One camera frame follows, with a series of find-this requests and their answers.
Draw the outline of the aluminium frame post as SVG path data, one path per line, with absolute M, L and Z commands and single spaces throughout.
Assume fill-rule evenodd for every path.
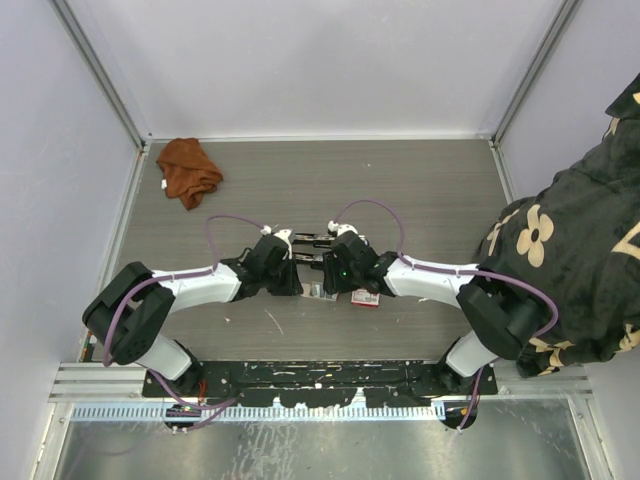
M 100 90 L 106 97 L 107 102 L 116 115 L 116 118 L 120 121 L 127 132 L 129 138 L 138 149 L 144 149 L 147 146 L 148 141 L 144 139 L 142 133 L 135 125 L 124 100 L 117 92 L 114 82 L 110 78 L 109 73 L 107 72 L 103 62 L 100 60 L 98 53 L 93 47 L 84 28 L 81 26 L 71 5 L 68 1 L 64 0 L 50 0 L 49 4 L 66 30 L 84 63 L 88 67 Z
M 517 114 L 524 105 L 525 100 L 528 98 L 547 63 L 550 61 L 561 37 L 581 5 L 581 0 L 562 0 L 560 2 L 532 59 L 527 65 L 522 79 L 516 87 L 514 94 L 511 96 L 495 132 L 491 136 L 490 141 L 493 147 L 497 148 L 505 138 Z

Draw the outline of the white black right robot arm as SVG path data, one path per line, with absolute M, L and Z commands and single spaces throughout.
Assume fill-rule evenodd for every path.
M 322 255 L 324 289 L 364 289 L 388 297 L 416 297 L 458 308 L 470 332 L 455 340 L 434 367 L 434 384 L 466 392 L 480 369 L 496 359 L 515 360 L 554 317 L 535 288 L 497 269 L 500 262 L 448 265 L 412 259 L 394 251 L 378 254 L 348 231 Z

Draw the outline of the aluminium frame post left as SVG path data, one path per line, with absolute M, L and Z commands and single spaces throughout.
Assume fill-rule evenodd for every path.
M 142 133 L 135 125 L 124 100 L 117 92 L 114 82 L 110 78 L 109 73 L 107 72 L 103 62 L 100 60 L 98 53 L 93 47 L 84 28 L 81 26 L 71 5 L 68 1 L 64 0 L 50 0 L 49 4 L 66 30 L 84 63 L 88 67 L 100 90 L 106 97 L 107 102 L 116 115 L 116 118 L 120 121 L 127 132 L 129 138 L 138 149 L 144 149 L 147 146 L 148 141 L 144 139 Z

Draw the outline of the red white staple box sleeve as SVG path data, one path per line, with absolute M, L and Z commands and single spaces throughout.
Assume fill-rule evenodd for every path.
M 380 305 L 380 295 L 370 293 L 365 289 L 357 289 L 351 293 L 351 304 L 355 306 L 378 308 Z

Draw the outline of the aluminium front rail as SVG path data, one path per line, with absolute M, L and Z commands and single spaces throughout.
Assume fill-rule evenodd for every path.
M 142 397 L 145 376 L 146 370 L 137 365 L 61 363 L 48 400 L 51 403 L 138 400 Z

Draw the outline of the aluminium frame post right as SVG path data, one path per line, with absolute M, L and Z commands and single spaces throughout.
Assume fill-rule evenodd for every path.
M 581 5 L 581 0 L 562 0 L 560 2 L 532 59 L 527 65 L 522 79 L 516 87 L 514 94 L 511 96 L 495 132 L 491 136 L 490 141 L 493 147 L 497 148 L 505 138 L 517 114 L 524 105 L 525 100 L 528 98 L 547 63 L 550 61 L 561 37 Z

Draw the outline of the orange-brown cloth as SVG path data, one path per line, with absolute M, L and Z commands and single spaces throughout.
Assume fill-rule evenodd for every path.
M 224 180 L 221 170 L 196 138 L 169 141 L 156 164 L 163 174 L 166 196 L 179 199 L 187 211 L 198 207 L 204 195 L 216 191 Z

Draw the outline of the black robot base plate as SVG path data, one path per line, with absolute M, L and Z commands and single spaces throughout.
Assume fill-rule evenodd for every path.
M 209 404 L 228 398 L 244 407 L 286 408 L 352 403 L 362 393 L 369 408 L 428 406 L 443 396 L 466 397 L 474 380 L 456 380 L 439 363 L 385 361 L 204 361 L 185 382 L 171 388 L 182 398 L 201 396 Z

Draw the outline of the black stapler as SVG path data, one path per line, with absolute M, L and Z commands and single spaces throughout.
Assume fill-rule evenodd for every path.
M 307 245 L 313 248 L 325 249 L 333 248 L 337 245 L 347 245 L 352 243 L 368 245 L 369 241 L 364 235 L 359 235 L 352 231 L 344 232 L 341 235 L 334 235 L 330 233 L 296 233 L 291 241 L 292 245 Z
M 322 270 L 324 268 L 324 255 L 311 254 L 303 252 L 294 252 L 294 259 L 299 265 L 306 265 L 313 270 Z

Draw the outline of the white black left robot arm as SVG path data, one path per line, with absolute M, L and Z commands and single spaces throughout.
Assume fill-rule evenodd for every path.
M 108 364 L 138 364 L 159 374 L 178 396 L 195 395 L 204 379 L 199 361 L 160 330 L 172 313 L 209 303 L 302 293 L 292 252 L 294 233 L 262 236 L 237 258 L 201 269 L 152 271 L 127 264 L 86 307 L 82 322 L 102 344 Z

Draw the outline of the black floral fleece garment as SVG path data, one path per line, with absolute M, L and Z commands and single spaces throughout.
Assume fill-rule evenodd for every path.
M 472 257 L 505 260 L 558 307 L 556 325 L 516 361 L 524 378 L 607 362 L 639 343 L 639 82 L 606 113 L 601 142 L 504 208 Z

